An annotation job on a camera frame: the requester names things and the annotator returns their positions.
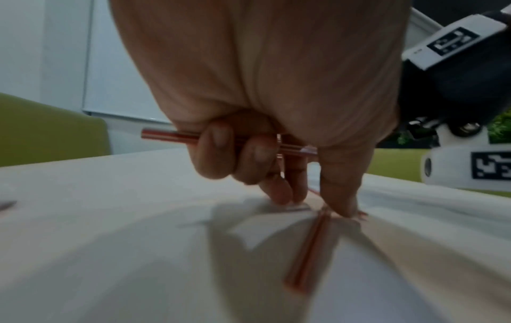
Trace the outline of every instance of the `finger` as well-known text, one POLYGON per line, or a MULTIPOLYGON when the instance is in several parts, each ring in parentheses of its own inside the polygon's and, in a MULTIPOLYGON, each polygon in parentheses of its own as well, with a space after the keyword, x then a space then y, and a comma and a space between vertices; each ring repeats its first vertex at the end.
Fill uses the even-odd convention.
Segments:
POLYGON ((320 192, 323 200, 339 215, 357 214, 357 190, 369 167, 375 145, 336 146, 318 150, 321 165, 320 192))
POLYGON ((293 191, 289 183, 282 178, 278 161, 274 162, 267 177, 259 183, 259 187, 275 204, 286 205, 293 200, 293 191))
MULTIPOLYGON (((283 144, 303 145, 301 140, 282 135, 283 144)), ((293 191, 293 202, 300 203, 307 197, 307 158, 284 156, 284 178, 293 191)))
POLYGON ((210 179, 224 178, 236 165, 234 132, 229 124, 214 121, 202 132, 197 145, 188 145, 195 170, 210 179))
POLYGON ((233 177, 254 185, 266 177, 277 158, 276 135, 255 135, 243 145, 233 177))

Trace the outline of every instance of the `whiteboard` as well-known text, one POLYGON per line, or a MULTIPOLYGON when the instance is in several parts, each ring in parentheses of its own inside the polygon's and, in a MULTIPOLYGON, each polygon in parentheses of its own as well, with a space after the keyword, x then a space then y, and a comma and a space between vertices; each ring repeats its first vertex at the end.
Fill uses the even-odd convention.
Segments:
MULTIPOLYGON (((440 25, 412 10, 405 46, 416 45, 438 29, 440 25)), ((170 123, 126 52, 108 0, 94 2, 83 110, 170 123)))

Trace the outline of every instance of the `white table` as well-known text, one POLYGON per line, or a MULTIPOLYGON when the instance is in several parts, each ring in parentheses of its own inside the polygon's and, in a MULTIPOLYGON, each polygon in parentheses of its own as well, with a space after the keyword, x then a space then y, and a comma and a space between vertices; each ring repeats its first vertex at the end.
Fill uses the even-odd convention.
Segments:
MULTIPOLYGON (((317 185, 317 165, 309 173, 317 185)), ((231 179, 202 179, 185 150, 0 168, 0 197, 19 201, 0 213, 5 323, 511 315, 506 198, 366 176, 364 234, 333 225, 330 263, 314 295, 303 297, 280 279, 314 213, 271 206, 231 179)))

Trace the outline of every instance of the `human hand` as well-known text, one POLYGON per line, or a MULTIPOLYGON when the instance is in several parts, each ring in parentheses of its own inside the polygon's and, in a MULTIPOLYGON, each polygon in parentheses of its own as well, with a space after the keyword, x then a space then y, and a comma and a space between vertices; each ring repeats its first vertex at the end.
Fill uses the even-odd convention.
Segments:
POLYGON ((208 178, 259 184, 280 204, 307 194, 307 160, 276 163, 276 134, 318 147, 337 213, 356 192, 395 108, 408 0, 110 0, 121 38, 208 178), (234 136, 249 137, 240 152, 234 136))

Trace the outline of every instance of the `fingernail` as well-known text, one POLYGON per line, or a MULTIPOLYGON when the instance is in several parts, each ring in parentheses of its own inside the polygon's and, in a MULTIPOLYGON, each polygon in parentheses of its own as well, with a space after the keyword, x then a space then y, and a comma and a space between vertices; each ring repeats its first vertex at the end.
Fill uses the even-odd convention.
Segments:
POLYGON ((266 164, 271 162, 277 156, 274 149, 256 146, 254 150, 254 159, 256 163, 266 164))
POLYGON ((213 143, 217 148, 225 148, 229 144, 230 129, 217 127, 212 129, 213 143))

